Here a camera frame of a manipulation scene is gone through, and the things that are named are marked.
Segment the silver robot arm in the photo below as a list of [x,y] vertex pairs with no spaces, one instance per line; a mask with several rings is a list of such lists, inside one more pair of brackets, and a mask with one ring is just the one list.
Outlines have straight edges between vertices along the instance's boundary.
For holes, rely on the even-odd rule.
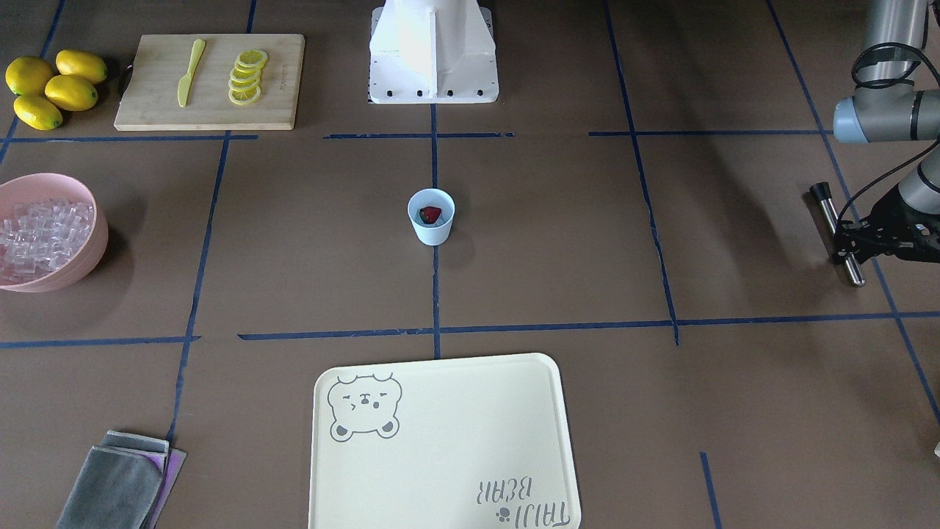
[[856,223],[840,220],[834,232],[837,255],[865,262],[889,255],[900,260],[939,260],[938,90],[914,86],[917,68],[933,77],[926,57],[930,18],[938,10],[926,1],[873,1],[864,47],[853,63],[851,97],[834,112],[834,134],[843,143],[930,141],[909,160],[909,173]]

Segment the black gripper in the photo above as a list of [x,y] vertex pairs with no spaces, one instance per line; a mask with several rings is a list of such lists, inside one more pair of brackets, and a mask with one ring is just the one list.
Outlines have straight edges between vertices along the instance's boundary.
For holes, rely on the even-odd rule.
[[855,260],[862,265],[872,257],[887,255],[913,262],[939,262],[939,223],[910,207],[894,185],[873,205],[867,220],[840,221],[833,235],[833,262]]

